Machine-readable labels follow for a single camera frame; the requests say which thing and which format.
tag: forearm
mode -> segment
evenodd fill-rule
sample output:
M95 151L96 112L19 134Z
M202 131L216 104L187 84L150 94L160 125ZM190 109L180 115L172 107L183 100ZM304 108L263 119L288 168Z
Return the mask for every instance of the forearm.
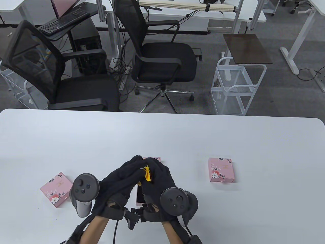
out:
M79 244L97 244L108 220L101 216L95 216L81 236Z
M162 226L166 232L170 244L183 244L182 240L176 234L174 228L169 222L162 222Z

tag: chair base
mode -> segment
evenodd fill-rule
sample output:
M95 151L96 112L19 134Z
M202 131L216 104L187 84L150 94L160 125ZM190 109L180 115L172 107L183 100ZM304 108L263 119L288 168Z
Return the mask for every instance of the chair base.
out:
M138 88L141 89L148 89L148 90L157 90L154 87L143 87L143 86L136 86L136 90L135 90L135 94L138 95L139 94L139 90ZM166 86L161 86L159 92L157 93L157 95L151 99L140 111L139 113L143 112L159 95L161 97L165 97L169 103L169 105L172 107L174 113L177 114L177 110L175 109L174 105L172 104L172 101L170 100L168 93L176 93L176 94L189 94L191 95L189 100L190 101L194 101L194 92L192 91L176 91L176 90L168 90L166 89Z

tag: yellow cloth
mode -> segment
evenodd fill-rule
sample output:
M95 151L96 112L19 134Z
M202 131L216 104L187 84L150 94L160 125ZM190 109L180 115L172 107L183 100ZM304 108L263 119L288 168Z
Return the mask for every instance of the yellow cloth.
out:
M146 175L144 176L147 181L151 182L151 176L150 176L150 169L148 166L144 167L143 170L146 171Z

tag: monitor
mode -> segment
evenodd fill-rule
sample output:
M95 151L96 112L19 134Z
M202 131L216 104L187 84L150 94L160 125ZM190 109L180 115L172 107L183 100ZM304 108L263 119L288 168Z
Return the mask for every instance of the monitor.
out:
M73 8L80 0L51 0L55 15L60 18Z

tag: chair backrest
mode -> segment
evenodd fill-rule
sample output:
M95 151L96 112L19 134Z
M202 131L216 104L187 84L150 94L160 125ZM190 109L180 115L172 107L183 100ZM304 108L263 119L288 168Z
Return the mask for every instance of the chair backrest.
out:
M147 24L136 0L114 1L114 12L129 34L136 53L141 55L141 47L147 33Z
M60 51L28 21L20 22L13 34L3 65L25 78L54 103L65 62Z

